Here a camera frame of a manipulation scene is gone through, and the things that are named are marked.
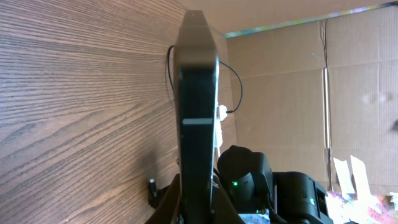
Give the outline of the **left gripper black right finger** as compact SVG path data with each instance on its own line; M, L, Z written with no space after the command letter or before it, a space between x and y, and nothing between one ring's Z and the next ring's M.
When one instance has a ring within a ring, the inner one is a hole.
M212 204L215 224L244 224L219 179L213 179Z

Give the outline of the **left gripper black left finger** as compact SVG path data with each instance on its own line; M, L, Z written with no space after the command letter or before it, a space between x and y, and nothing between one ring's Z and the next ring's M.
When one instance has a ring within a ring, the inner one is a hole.
M181 224L180 215L180 174L176 174L170 185L158 190L152 180L152 215L154 224Z

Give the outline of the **Galaxy smartphone with bronze screen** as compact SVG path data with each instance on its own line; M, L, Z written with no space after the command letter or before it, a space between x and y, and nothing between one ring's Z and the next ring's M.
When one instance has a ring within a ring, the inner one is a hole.
M180 213L185 223L211 223L219 63L201 10L188 10L174 45Z

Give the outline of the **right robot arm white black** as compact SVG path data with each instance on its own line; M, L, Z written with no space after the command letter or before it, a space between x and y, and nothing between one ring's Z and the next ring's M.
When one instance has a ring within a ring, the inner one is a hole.
M232 145L217 162L217 174L239 214L269 213L276 223L333 223L327 192L301 172L274 172L266 155Z

